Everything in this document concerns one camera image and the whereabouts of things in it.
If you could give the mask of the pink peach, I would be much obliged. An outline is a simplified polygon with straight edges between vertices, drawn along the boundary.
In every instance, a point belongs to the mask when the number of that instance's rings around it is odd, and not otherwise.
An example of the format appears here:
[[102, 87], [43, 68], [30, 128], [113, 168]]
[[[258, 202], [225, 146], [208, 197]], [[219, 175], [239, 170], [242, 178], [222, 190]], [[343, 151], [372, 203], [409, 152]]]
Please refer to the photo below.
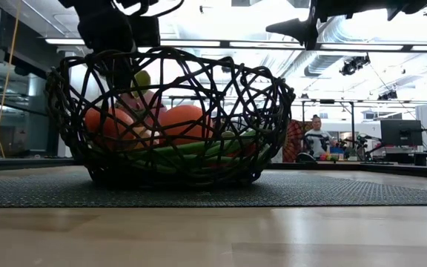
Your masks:
[[[141, 70], [134, 75], [136, 83], [131, 82], [130, 86], [132, 88], [137, 88], [138, 86], [149, 86], [151, 85], [150, 74], [146, 70]], [[161, 122], [159, 116], [167, 111], [167, 108], [162, 104], [161, 101], [158, 101], [152, 90], [134, 90], [127, 93], [122, 93], [120, 95], [121, 100], [128, 106], [128, 109], [121, 103], [116, 103], [116, 108], [125, 112], [133, 122], [136, 121], [136, 117], [130, 113], [130, 110], [133, 110], [138, 117], [141, 117], [144, 111], [150, 108], [150, 112], [157, 118], [158, 122]]]

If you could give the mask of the black ceiling spotlight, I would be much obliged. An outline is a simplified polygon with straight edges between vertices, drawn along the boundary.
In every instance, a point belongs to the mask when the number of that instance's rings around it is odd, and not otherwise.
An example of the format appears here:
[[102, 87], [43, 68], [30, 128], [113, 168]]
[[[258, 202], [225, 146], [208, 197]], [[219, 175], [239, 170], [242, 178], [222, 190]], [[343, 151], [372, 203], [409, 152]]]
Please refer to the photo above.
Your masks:
[[344, 61], [344, 65], [339, 70], [339, 73], [341, 73], [343, 76], [350, 76], [355, 74], [358, 70], [363, 69], [370, 63], [371, 60], [368, 54], [365, 56], [354, 56]]
[[386, 92], [381, 93], [378, 97], [378, 101], [388, 101], [388, 100], [396, 100], [398, 99], [397, 92], [395, 90], [388, 90]]

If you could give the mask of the colourful patterned panel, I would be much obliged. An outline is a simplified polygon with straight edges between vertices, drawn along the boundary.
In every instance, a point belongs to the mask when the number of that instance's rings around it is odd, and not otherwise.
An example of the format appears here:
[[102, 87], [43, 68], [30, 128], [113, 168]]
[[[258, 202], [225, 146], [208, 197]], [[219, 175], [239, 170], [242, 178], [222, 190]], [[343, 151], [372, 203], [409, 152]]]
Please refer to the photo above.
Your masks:
[[297, 154], [302, 151], [302, 123], [292, 119], [288, 123], [285, 143], [282, 147], [282, 162], [295, 162]]

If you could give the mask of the person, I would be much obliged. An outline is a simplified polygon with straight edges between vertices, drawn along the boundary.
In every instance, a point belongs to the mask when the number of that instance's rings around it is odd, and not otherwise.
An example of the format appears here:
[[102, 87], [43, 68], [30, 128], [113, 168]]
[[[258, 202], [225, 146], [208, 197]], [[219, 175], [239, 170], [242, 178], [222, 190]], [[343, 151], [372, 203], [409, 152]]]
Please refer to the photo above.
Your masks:
[[322, 130], [322, 121], [317, 115], [313, 115], [312, 129], [305, 133], [304, 141], [309, 149], [309, 154], [315, 159], [319, 159], [336, 145], [336, 141], [330, 133]]

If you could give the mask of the LED light bar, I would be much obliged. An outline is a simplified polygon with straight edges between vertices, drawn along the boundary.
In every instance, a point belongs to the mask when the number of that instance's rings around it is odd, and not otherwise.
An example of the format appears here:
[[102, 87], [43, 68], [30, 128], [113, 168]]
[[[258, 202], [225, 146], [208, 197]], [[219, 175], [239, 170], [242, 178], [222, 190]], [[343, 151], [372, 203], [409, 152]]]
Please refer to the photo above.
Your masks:
[[[304, 50], [299, 42], [236, 41], [162, 39], [159, 46], [186, 48], [253, 49], [253, 50]], [[427, 43], [376, 43], [376, 42], [317, 42], [315, 51], [427, 53]]]

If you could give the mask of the small yellow-orange citrus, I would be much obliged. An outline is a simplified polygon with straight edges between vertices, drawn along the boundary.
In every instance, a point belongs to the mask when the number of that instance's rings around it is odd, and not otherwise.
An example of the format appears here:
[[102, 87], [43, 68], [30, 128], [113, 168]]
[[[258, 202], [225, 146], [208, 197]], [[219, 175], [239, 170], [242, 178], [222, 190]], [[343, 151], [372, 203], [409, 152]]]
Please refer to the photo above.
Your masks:
[[142, 126], [135, 127], [133, 130], [137, 134], [137, 136], [133, 138], [135, 140], [133, 145], [135, 149], [159, 144], [159, 140], [157, 139], [159, 135], [158, 132], [152, 133], [152, 131]]

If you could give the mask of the large orange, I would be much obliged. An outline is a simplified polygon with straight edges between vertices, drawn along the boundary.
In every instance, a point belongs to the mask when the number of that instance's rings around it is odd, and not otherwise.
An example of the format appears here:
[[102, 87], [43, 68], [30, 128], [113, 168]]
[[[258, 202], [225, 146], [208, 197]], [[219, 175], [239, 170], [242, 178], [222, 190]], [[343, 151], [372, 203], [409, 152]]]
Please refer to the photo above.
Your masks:
[[200, 119], [204, 114], [202, 109], [195, 105], [180, 105], [161, 113], [159, 115], [159, 123], [162, 127], [168, 127], [168, 129], [165, 129], [165, 133], [168, 136], [180, 135], [186, 128], [193, 125], [184, 136], [211, 138], [213, 131], [205, 127], [205, 124], [209, 126], [213, 125], [209, 115], [205, 117], [205, 122], [201, 119], [199, 124], [193, 123], [193, 121]]

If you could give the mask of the grey woven placemat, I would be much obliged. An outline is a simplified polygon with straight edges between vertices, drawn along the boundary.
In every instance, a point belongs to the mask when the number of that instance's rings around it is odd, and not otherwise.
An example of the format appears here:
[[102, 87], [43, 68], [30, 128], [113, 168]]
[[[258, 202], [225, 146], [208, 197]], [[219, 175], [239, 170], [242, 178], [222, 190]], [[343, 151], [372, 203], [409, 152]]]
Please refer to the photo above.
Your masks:
[[263, 174], [246, 187], [114, 188], [84, 172], [0, 179], [0, 208], [238, 208], [427, 205], [427, 190], [305, 174]]

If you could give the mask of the black monitor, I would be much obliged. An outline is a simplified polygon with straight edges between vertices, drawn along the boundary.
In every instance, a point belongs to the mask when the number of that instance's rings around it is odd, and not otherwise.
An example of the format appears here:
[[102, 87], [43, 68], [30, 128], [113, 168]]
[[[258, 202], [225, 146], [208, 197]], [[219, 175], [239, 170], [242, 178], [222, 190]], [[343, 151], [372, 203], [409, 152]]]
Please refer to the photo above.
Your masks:
[[385, 145], [418, 146], [423, 144], [420, 120], [384, 119], [380, 121], [381, 140]]

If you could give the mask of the orange tomato cluster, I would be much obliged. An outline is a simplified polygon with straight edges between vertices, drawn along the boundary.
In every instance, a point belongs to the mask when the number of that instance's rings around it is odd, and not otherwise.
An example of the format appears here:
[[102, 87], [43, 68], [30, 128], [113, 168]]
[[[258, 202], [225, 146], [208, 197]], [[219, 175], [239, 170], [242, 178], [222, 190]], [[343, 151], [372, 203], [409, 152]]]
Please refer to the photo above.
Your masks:
[[94, 139], [94, 142], [97, 145], [105, 144], [111, 151], [126, 149], [125, 144], [122, 142], [117, 142], [116, 139], [126, 129], [122, 122], [124, 122], [126, 125], [132, 125], [134, 121], [122, 109], [109, 108], [107, 111], [109, 114], [114, 115], [117, 118], [117, 122], [115, 122], [113, 118], [109, 116], [107, 116], [104, 122], [102, 122], [100, 112], [94, 108], [90, 108], [85, 114], [85, 124], [87, 129], [93, 134], [98, 133], [100, 128], [102, 129], [102, 136], [105, 137], [105, 140], [103, 140], [102, 137], [97, 136]]

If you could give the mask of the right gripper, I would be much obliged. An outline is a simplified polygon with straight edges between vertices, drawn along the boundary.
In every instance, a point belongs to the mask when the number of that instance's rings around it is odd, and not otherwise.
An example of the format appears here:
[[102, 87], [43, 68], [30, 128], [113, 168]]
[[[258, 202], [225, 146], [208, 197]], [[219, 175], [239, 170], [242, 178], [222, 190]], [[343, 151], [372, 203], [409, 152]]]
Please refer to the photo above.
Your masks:
[[390, 0], [311, 0], [308, 18], [305, 21], [290, 19], [268, 25], [266, 31], [290, 36], [306, 50], [317, 44], [317, 20], [326, 22], [329, 17], [346, 15], [350, 19], [355, 13], [386, 8]]

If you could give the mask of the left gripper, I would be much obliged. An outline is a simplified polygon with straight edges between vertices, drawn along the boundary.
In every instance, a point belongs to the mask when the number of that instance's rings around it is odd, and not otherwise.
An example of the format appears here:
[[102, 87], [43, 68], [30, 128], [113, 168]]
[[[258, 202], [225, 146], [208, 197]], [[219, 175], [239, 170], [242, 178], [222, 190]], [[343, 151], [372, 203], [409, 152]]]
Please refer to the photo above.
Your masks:
[[101, 52], [103, 74], [110, 90], [130, 88], [133, 80], [132, 56], [138, 47], [160, 44], [159, 20], [146, 16], [159, 0], [58, 0], [74, 8], [77, 29], [85, 46]]

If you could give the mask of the green long bean bundle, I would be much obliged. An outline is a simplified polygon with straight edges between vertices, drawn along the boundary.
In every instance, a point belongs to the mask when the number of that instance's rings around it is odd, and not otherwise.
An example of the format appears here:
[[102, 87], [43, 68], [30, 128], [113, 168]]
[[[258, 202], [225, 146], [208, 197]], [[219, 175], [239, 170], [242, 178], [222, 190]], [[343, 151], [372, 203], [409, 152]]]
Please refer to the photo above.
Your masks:
[[[250, 156], [229, 157], [228, 154], [256, 144], [256, 151]], [[127, 152], [127, 158], [136, 167], [174, 174], [178, 171], [209, 172], [235, 168], [250, 168], [270, 160], [273, 147], [260, 133], [243, 131], [233, 139], [192, 142], [184, 145], [166, 145], [146, 151]]]

